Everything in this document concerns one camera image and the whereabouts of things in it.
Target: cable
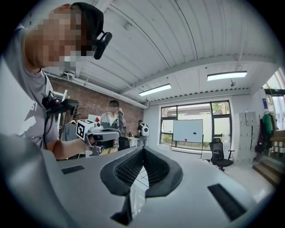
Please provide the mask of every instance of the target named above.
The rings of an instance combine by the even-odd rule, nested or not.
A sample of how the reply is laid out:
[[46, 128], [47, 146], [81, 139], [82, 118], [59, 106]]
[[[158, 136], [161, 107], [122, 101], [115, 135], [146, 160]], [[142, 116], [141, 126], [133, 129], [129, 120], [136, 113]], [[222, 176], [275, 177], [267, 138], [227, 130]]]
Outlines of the cable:
[[49, 120], [49, 114], [47, 114], [47, 116], [46, 116], [46, 118], [45, 118], [45, 128], [44, 128], [44, 145], [45, 145], [45, 149], [47, 150], [48, 148], [47, 148], [47, 146], [46, 146], [46, 138], [45, 138], [45, 130], [46, 130], [46, 125], [47, 125], [47, 123], [48, 123], [48, 120]]

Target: white corrugated ceiling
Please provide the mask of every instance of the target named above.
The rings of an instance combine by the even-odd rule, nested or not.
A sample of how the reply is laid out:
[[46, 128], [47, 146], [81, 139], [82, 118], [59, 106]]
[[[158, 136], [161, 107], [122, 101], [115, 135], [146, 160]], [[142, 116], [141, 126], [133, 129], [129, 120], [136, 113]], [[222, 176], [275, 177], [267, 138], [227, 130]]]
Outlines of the white corrugated ceiling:
[[[270, 78], [278, 68], [272, 34], [240, 1], [110, 2], [104, 12], [104, 31], [111, 32], [113, 39], [103, 57], [85, 62], [78, 76], [116, 93], [142, 102], [145, 97], [139, 92], [167, 83], [171, 90], [151, 94], [147, 99], [251, 88], [259, 79]], [[30, 20], [37, 21], [41, 10], [50, 11], [62, 3], [45, 1], [45, 7], [32, 12]], [[185, 68], [189, 63], [197, 64]], [[207, 82], [208, 74], [235, 70], [246, 70], [248, 75], [234, 79], [233, 88], [230, 80]]]

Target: desk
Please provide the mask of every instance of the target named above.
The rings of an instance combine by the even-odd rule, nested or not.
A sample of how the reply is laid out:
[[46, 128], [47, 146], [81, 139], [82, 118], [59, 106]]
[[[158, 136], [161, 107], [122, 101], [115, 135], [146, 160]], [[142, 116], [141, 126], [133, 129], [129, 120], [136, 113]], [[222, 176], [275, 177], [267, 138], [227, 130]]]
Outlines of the desk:
[[137, 147], [139, 138], [126, 137], [129, 140], [130, 147]]

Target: man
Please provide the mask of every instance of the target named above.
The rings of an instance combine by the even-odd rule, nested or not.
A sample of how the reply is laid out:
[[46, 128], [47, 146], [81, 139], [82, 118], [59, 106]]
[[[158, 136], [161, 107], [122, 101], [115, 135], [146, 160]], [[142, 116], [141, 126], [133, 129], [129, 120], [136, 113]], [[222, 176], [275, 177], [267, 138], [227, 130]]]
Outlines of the man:
[[[74, 52], [86, 55], [102, 29], [101, 11], [86, 3], [74, 3], [54, 9], [43, 24], [30, 31], [20, 28], [14, 32], [4, 58], [15, 79], [34, 102], [23, 124], [23, 138], [44, 147], [46, 110], [42, 99], [47, 96], [48, 79], [43, 68], [56, 65]], [[81, 139], [59, 141], [54, 118], [49, 118], [45, 135], [46, 149], [57, 159], [71, 157], [88, 148]]]
[[138, 121], [138, 136], [139, 136], [139, 146], [144, 147], [147, 146], [148, 137], [150, 135], [150, 131], [148, 125], [143, 123], [142, 120]]
[[[109, 112], [103, 113], [101, 115], [101, 125], [104, 128], [114, 128], [122, 131], [123, 126], [126, 121], [124, 119], [124, 113], [122, 108], [120, 108], [120, 103], [116, 100], [112, 100], [109, 103]], [[117, 152], [119, 148], [119, 140], [115, 141], [114, 147], [110, 149], [105, 149], [101, 154], [109, 154], [113, 152]]]

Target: head-mounted camera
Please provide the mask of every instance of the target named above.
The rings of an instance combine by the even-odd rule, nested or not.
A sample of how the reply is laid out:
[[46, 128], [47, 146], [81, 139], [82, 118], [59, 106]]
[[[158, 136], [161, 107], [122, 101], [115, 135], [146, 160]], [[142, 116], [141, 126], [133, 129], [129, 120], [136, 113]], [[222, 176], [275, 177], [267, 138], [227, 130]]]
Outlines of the head-mounted camera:
[[100, 59], [108, 43], [112, 39], [112, 33], [103, 32], [103, 36], [96, 41], [94, 59]]

